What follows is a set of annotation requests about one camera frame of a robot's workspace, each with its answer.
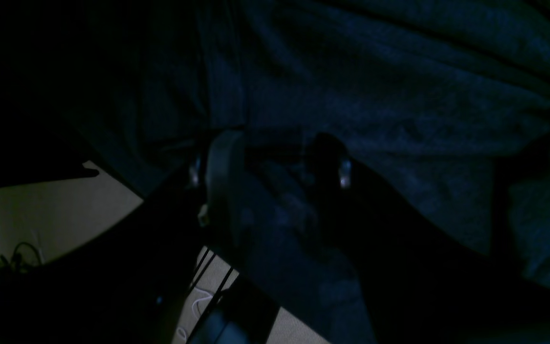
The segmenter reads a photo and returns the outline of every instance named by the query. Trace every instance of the floor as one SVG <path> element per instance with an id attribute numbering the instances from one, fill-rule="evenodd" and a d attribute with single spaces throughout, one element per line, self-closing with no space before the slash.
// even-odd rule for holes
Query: floor
<path id="1" fill-rule="evenodd" d="M 96 168 L 92 163 L 88 168 Z M 85 244 L 140 205 L 142 200 L 101 171 L 96 178 L 35 183 L 0 189 L 0 254 L 9 257 L 19 242 L 40 249 L 46 262 Z M 229 269 L 216 258 L 186 301 L 173 344 L 182 344 Z M 230 285 L 236 272 L 231 275 Z M 325 344 L 323 338 L 281 309 L 269 344 Z"/>

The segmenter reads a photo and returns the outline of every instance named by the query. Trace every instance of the dark blanket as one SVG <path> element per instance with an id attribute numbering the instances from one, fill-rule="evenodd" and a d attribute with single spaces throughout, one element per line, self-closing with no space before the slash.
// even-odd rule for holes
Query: dark blanket
<path id="1" fill-rule="evenodd" d="M 550 0 L 0 0 L 0 88 L 143 195 L 199 133 L 244 126 L 297 155 L 331 133 L 441 230 L 550 287 Z M 349 264 L 293 235 L 306 179 L 249 172 L 257 239 L 236 267 L 333 342 L 372 342 Z"/>

